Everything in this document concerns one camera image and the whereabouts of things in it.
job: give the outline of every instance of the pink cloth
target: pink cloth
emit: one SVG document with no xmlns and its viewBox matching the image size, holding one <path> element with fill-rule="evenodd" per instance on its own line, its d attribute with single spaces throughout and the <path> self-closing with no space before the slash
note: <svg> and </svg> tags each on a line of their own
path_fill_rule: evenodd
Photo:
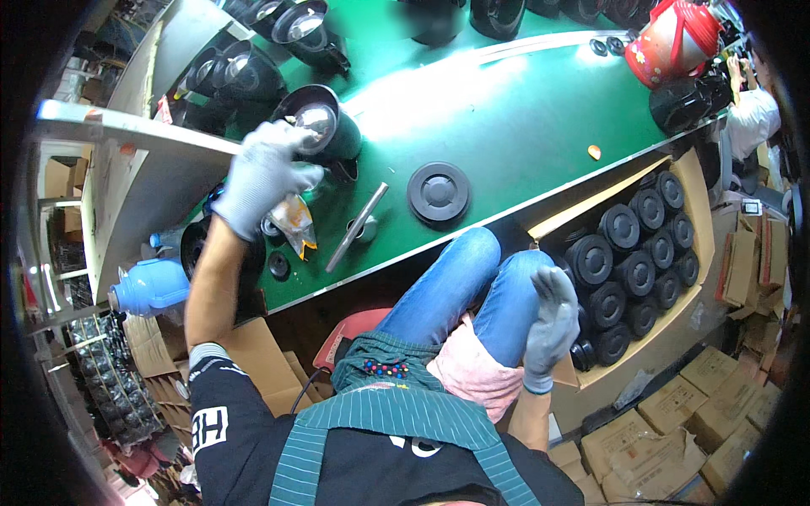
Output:
<svg viewBox="0 0 810 506">
<path fill-rule="evenodd" d="M 453 395 L 487 409 L 492 423 L 500 420 L 520 393 L 523 368 L 500 365 L 484 348 L 465 314 L 447 338 L 439 355 L 428 364 L 428 372 Z"/>
</svg>

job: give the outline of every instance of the hand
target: hand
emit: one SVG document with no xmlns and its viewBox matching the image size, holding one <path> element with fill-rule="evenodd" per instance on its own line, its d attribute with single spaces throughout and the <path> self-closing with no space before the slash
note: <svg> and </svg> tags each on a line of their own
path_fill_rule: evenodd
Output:
<svg viewBox="0 0 810 506">
<path fill-rule="evenodd" d="M 554 385 L 554 364 L 570 352 L 579 335 L 577 293 L 559 267 L 541 267 L 531 281 L 540 298 L 540 309 L 526 340 L 523 384 L 530 392 L 543 394 Z"/>
<path fill-rule="evenodd" d="M 313 135 L 284 120 L 259 125 L 242 141 L 242 153 L 231 160 L 225 191 L 211 209 L 239 237 L 254 240 L 264 215 L 290 193 L 306 191 L 323 179 L 323 167 L 292 167 L 292 154 Z"/>
<path fill-rule="evenodd" d="M 751 73 L 751 62 L 747 58 L 740 58 L 740 65 L 743 67 L 745 74 Z"/>
<path fill-rule="evenodd" d="M 740 86 L 745 81 L 740 73 L 740 58 L 736 54 L 732 54 L 726 60 L 728 66 L 728 76 L 731 79 L 731 90 L 733 92 L 740 91 Z"/>
</svg>

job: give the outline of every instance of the red thermos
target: red thermos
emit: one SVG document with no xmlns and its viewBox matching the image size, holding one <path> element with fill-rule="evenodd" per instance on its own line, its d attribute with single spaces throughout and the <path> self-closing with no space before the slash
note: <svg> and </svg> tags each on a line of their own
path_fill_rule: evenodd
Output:
<svg viewBox="0 0 810 506">
<path fill-rule="evenodd" d="M 650 12 L 650 24 L 630 43 L 625 59 L 638 80 L 655 89 L 717 54 L 722 29 L 706 6 L 664 0 Z"/>
</svg>

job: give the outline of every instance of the open cardboard box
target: open cardboard box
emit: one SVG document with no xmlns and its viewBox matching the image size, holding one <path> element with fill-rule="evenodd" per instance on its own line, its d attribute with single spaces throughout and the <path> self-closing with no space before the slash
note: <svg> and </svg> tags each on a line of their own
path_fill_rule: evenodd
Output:
<svg viewBox="0 0 810 506">
<path fill-rule="evenodd" d="M 615 197 L 619 192 L 627 189 L 631 185 L 636 184 L 647 173 L 653 172 L 667 160 L 671 160 L 671 157 L 664 156 L 610 188 L 582 199 L 580 202 L 572 205 L 561 213 L 535 225 L 529 230 L 529 234 L 536 240 L 546 236 L 563 224 L 576 219 L 579 215 L 593 209 L 609 198 Z M 643 339 L 630 343 L 624 356 L 622 356 L 618 362 L 609 367 L 598 365 L 590 371 L 582 372 L 573 367 L 570 355 L 566 354 L 565 358 L 554 367 L 552 376 L 555 382 L 584 389 L 588 385 L 602 379 L 611 370 L 621 366 L 643 347 L 647 346 L 653 339 L 656 339 L 661 332 L 689 306 L 703 288 L 706 275 L 709 273 L 712 257 L 714 257 L 714 230 L 712 228 L 711 209 L 709 207 L 709 194 L 706 191 L 706 181 L 703 179 L 703 171 L 694 149 L 681 156 L 676 162 L 672 162 L 669 169 L 678 177 L 680 183 L 684 186 L 684 212 L 692 220 L 692 225 L 694 226 L 695 234 L 692 248 L 700 262 L 700 271 L 697 275 L 697 281 L 686 292 L 681 294 L 672 308 L 659 317 L 653 329 Z"/>
</svg>

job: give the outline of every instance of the green apron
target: green apron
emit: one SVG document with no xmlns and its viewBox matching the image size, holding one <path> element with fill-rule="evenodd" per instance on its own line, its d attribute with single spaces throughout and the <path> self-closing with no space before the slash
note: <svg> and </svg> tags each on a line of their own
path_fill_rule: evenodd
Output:
<svg viewBox="0 0 810 506">
<path fill-rule="evenodd" d="M 270 506 L 315 504 L 326 434 L 336 427 L 427 438 L 469 449 L 509 506 L 539 506 L 487 411 L 447 393 L 425 368 L 440 349 L 441 345 L 403 342 L 379 332 L 358 336 L 332 375 L 338 395 L 298 414 L 275 471 Z M 367 370 L 371 362 L 389 365 L 380 373 L 382 367 Z M 392 368 L 399 364 L 397 372 L 402 372 L 403 363 L 407 374 L 399 379 Z"/>
</svg>

